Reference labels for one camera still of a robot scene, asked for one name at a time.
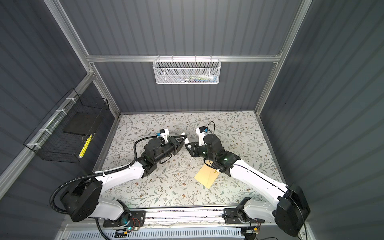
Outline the tan kraft envelope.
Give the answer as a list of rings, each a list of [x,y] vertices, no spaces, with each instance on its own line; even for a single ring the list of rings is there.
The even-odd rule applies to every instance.
[[[209,189],[214,184],[219,174],[220,172],[218,170],[203,164],[201,169],[195,175],[194,179],[202,184],[205,188]]]

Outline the white glue stick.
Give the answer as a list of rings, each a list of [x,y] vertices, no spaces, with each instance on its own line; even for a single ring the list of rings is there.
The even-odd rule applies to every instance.
[[[188,139],[188,136],[186,133],[183,132],[182,137],[183,137],[185,145],[190,143],[190,140]]]

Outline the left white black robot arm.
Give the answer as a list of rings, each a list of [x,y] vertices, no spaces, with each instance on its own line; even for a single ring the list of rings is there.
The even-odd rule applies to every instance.
[[[101,194],[118,185],[150,175],[159,164],[176,155],[186,139],[186,134],[146,137],[144,152],[141,155],[135,152],[131,163],[77,177],[59,186],[50,198],[52,209],[69,215],[73,222],[93,218],[110,220],[120,227],[131,224],[132,215],[128,206],[122,200],[102,199]]]

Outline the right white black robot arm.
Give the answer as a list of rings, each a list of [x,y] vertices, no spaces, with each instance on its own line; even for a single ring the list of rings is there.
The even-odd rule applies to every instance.
[[[193,158],[209,161],[210,168],[245,183],[270,203],[262,207],[250,198],[244,198],[237,206],[240,221],[273,220],[292,237],[297,237],[300,230],[306,228],[311,209],[300,186],[288,186],[257,171],[238,155],[225,150],[215,134],[200,134],[198,142],[185,140],[185,146]]]

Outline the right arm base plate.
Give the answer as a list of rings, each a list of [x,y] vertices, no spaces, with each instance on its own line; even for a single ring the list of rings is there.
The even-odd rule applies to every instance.
[[[227,225],[233,224],[263,224],[263,219],[251,219],[246,215],[244,210],[238,210],[237,208],[225,208],[222,218]]]

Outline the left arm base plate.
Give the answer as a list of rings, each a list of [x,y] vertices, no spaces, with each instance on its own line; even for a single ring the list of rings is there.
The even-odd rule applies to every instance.
[[[116,220],[105,219],[104,228],[135,228],[142,227],[146,219],[146,211],[130,211],[123,214]]]

